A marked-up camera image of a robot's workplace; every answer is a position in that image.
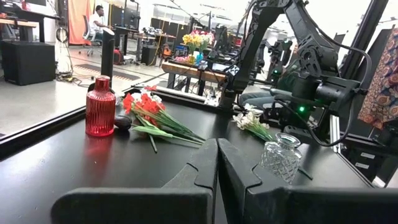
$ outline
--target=black table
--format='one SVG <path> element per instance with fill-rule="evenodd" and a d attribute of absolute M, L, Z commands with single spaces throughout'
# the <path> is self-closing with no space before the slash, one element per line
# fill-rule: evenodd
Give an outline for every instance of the black table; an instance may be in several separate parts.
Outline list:
<path fill-rule="evenodd" d="M 17 14 L 18 18 L 20 18 L 20 19 L 25 19 L 28 21 L 33 21 L 33 22 L 39 23 L 39 38 L 40 38 L 40 42 L 43 42 L 43 43 L 45 42 L 44 18 L 60 20 L 60 18 L 58 16 L 50 16 L 50 15 L 46 15 L 46 14 L 42 14 L 42 13 L 38 13 L 38 12 L 31 12 L 31 11 L 23 10 L 20 8 L 18 8 L 16 10 L 16 14 Z"/>
<path fill-rule="evenodd" d="M 264 142 L 238 129 L 229 115 L 164 103 L 170 114 L 200 136 L 226 138 L 249 157 L 260 158 Z M 2 223 L 48 224 L 54 201 L 78 187 L 162 187 L 198 150 L 198 146 L 186 142 L 155 139 L 159 150 L 155 154 L 147 137 L 117 129 L 112 136 L 91 138 L 85 134 L 84 117 L 85 108 L 80 108 L 0 139 L 0 147 L 5 146 L 0 151 Z M 17 147 L 7 145 L 13 140 Z M 313 181 L 298 173 L 294 185 L 371 187 L 331 149 L 316 145 L 299 149 L 302 167 Z M 215 223 L 226 223 L 219 189 L 215 218 Z"/>
<path fill-rule="evenodd" d="M 129 29 L 127 27 L 119 27 L 115 26 L 114 27 L 114 47 L 117 48 L 120 46 L 120 36 L 123 35 L 123 54 L 127 54 L 127 36 L 130 32 L 133 33 L 138 33 L 139 31 L 137 29 Z"/>

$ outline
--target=black tabletop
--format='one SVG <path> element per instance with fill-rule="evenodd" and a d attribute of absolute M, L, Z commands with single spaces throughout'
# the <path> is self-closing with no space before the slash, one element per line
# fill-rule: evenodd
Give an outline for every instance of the black tabletop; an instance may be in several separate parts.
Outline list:
<path fill-rule="evenodd" d="M 242 131 L 231 118 L 165 103 L 167 111 L 204 138 L 226 138 L 248 156 L 260 158 L 264 142 Z M 146 136 L 129 131 L 106 138 L 85 134 L 85 121 L 34 144 L 0 162 L 1 223 L 50 223 L 54 201 L 78 187 L 161 187 L 186 164 L 198 146 L 155 139 L 154 153 Z M 331 149 L 301 146 L 302 174 L 295 185 L 367 187 Z M 216 223 L 226 223 L 218 189 Z"/>

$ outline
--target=white shirt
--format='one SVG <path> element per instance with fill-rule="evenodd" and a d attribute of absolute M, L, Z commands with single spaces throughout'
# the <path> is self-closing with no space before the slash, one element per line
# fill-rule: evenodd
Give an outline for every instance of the white shirt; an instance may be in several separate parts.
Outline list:
<path fill-rule="evenodd" d="M 97 12 L 94 12 L 94 14 L 92 14 L 90 16 L 90 21 L 89 21 L 89 25 L 90 25 L 90 35 L 94 35 L 96 32 L 100 32 L 102 33 L 103 30 L 101 27 L 97 26 L 94 21 L 99 22 L 100 24 L 105 24 L 105 18 L 103 16 L 100 17 L 100 15 L 98 15 Z"/>

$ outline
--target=orange curtain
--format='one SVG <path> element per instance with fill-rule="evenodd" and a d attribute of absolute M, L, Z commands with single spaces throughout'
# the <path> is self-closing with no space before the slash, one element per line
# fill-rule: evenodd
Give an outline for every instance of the orange curtain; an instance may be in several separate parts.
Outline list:
<path fill-rule="evenodd" d="M 86 30 L 83 15 L 90 19 L 93 12 L 90 0 L 69 0 L 69 43 L 70 44 L 89 44 L 83 39 L 83 33 Z"/>

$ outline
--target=black stand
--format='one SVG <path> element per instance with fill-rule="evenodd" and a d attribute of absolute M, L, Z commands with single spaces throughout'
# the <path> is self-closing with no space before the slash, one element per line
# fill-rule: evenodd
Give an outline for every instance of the black stand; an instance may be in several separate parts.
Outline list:
<path fill-rule="evenodd" d="M 101 75 L 110 77 L 109 87 L 112 88 L 113 77 L 113 50 L 114 50 L 114 32 L 110 29 L 104 28 L 102 37 L 102 61 L 101 61 Z"/>

